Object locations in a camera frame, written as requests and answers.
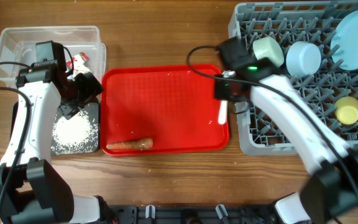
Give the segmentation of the light blue bowl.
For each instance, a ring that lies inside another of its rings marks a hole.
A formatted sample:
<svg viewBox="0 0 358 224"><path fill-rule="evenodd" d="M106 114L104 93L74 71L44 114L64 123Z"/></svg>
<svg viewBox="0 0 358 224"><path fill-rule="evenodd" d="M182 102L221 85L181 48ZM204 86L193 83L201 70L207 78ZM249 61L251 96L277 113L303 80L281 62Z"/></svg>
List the light blue bowl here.
<svg viewBox="0 0 358 224"><path fill-rule="evenodd" d="M315 44L295 42L288 50L286 68L293 77L315 74L321 64L321 53Z"/></svg>

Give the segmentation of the pale green bowl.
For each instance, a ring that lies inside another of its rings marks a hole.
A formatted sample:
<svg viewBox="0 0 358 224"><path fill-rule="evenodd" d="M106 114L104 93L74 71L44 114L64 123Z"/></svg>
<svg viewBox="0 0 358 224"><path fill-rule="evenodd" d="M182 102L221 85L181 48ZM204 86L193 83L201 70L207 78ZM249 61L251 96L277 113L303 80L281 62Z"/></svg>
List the pale green bowl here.
<svg viewBox="0 0 358 224"><path fill-rule="evenodd" d="M254 41L252 48L257 60L267 58L278 68L283 65L283 51L278 42L272 37L264 37Z"/></svg>

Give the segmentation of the yellow plastic cup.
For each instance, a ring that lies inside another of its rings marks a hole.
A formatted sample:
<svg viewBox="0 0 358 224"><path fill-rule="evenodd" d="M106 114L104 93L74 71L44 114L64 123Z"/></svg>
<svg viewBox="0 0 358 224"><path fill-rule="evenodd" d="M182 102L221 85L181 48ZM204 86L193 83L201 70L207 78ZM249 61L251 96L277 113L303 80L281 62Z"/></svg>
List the yellow plastic cup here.
<svg viewBox="0 0 358 224"><path fill-rule="evenodd" d="M335 115L338 121L345 125L351 125L358 121L358 100L351 96L345 96L335 102Z"/></svg>

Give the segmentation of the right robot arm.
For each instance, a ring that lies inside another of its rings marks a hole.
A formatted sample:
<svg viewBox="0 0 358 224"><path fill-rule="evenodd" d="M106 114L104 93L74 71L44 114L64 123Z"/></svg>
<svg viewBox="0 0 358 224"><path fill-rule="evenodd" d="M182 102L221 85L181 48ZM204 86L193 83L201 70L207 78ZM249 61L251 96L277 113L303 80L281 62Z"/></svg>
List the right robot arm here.
<svg viewBox="0 0 358 224"><path fill-rule="evenodd" d="M330 130L303 101L280 67L257 59L236 37L215 47L224 67L220 82L229 101L249 101L293 144L310 178L277 200L282 223L327 223L358 208L358 147Z"/></svg>

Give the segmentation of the large light blue plate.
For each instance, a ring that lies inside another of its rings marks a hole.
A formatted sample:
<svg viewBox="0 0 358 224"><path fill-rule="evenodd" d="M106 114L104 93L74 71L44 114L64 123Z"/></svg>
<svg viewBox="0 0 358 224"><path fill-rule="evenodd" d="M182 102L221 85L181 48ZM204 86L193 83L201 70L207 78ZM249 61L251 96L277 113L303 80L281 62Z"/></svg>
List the large light blue plate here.
<svg viewBox="0 0 358 224"><path fill-rule="evenodd" d="M358 11L347 15L336 27L331 47L338 47L332 54L333 62L342 60L339 68L358 69Z"/></svg>

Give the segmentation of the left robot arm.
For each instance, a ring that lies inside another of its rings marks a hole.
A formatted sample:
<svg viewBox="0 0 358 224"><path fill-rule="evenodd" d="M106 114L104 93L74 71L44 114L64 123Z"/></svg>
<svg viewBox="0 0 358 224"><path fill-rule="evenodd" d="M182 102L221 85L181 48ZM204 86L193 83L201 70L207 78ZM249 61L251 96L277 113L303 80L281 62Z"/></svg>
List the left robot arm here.
<svg viewBox="0 0 358 224"><path fill-rule="evenodd" d="M9 146L0 161L0 222L111 223L100 196L73 195L52 167L55 115L71 118L103 92L90 72L67 68L69 50L54 41L35 46L36 61L21 64L13 92L19 96Z"/></svg>

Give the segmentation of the white plastic spoon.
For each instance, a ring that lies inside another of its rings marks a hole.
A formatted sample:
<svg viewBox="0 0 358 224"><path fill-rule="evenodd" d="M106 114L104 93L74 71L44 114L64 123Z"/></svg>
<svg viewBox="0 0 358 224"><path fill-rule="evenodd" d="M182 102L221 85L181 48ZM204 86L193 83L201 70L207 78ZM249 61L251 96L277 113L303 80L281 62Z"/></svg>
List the white plastic spoon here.
<svg viewBox="0 0 358 224"><path fill-rule="evenodd" d="M227 122L227 110L228 110L228 101L222 100L218 113L218 123L220 125L224 125Z"/></svg>

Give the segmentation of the red snack wrapper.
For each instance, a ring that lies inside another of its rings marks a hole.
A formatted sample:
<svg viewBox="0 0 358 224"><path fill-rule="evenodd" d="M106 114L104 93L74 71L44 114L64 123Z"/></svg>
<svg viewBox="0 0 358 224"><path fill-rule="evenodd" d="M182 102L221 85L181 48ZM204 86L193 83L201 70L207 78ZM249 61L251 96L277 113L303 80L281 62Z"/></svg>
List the red snack wrapper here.
<svg viewBox="0 0 358 224"><path fill-rule="evenodd" d="M72 57L66 61L66 65L69 69L74 70L86 70L88 67L86 66L86 62L89 60L89 57L84 53L80 52L79 54Z"/></svg>

